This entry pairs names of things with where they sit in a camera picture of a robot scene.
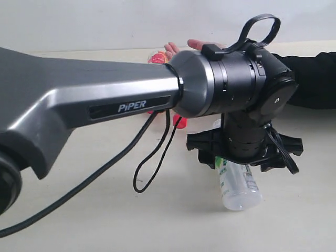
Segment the person's open bare hand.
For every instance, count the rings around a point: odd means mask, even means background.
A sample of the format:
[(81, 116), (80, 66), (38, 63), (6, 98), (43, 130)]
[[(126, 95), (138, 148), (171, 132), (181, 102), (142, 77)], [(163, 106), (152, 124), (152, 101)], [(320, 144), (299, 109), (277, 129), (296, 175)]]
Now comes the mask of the person's open bare hand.
[[(225, 48), (226, 46), (220, 43), (216, 42), (208, 42), (208, 41), (202, 41), (198, 39), (188, 39), (187, 40), (187, 46), (194, 49), (194, 50), (201, 50), (203, 45), (206, 44), (214, 44), (220, 49)], [(168, 60), (171, 60), (176, 54), (178, 54), (181, 50), (175, 43), (173, 42), (168, 42), (167, 44), (164, 45), (164, 50), (165, 50), (165, 55)]]

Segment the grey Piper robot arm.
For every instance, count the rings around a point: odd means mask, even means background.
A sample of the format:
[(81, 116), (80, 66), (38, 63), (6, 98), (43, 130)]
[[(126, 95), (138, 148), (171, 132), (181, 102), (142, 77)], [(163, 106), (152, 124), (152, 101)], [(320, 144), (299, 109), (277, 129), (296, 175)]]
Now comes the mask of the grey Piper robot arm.
[(18, 198), (21, 170), (40, 179), (76, 128), (147, 111), (185, 118), (222, 115), (219, 129), (191, 134), (201, 163), (217, 156), (263, 172), (298, 167), (302, 140), (271, 120), (297, 89), (292, 71), (250, 40), (183, 51), (168, 64), (42, 58), (1, 49), (1, 212)]

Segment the black sleeved forearm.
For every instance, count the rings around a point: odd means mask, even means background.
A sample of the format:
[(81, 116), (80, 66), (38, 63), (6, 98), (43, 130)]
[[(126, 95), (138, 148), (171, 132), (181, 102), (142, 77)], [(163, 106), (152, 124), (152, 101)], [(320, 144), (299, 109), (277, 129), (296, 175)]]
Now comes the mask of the black sleeved forearm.
[(293, 71), (299, 85), (289, 105), (315, 110), (335, 109), (335, 52), (321, 52), (314, 57), (274, 56)]

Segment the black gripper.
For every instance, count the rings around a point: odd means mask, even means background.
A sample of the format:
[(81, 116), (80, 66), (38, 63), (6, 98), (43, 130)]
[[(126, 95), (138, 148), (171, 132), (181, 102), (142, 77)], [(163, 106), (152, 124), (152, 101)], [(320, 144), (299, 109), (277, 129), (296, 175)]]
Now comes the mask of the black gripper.
[(211, 168), (215, 166), (215, 158), (222, 157), (237, 164), (260, 166), (262, 172), (287, 168), (291, 173), (298, 173), (299, 168), (290, 155), (303, 153), (301, 138), (279, 134), (273, 128), (217, 128), (189, 134), (186, 146), (188, 150), (197, 149), (199, 162)]

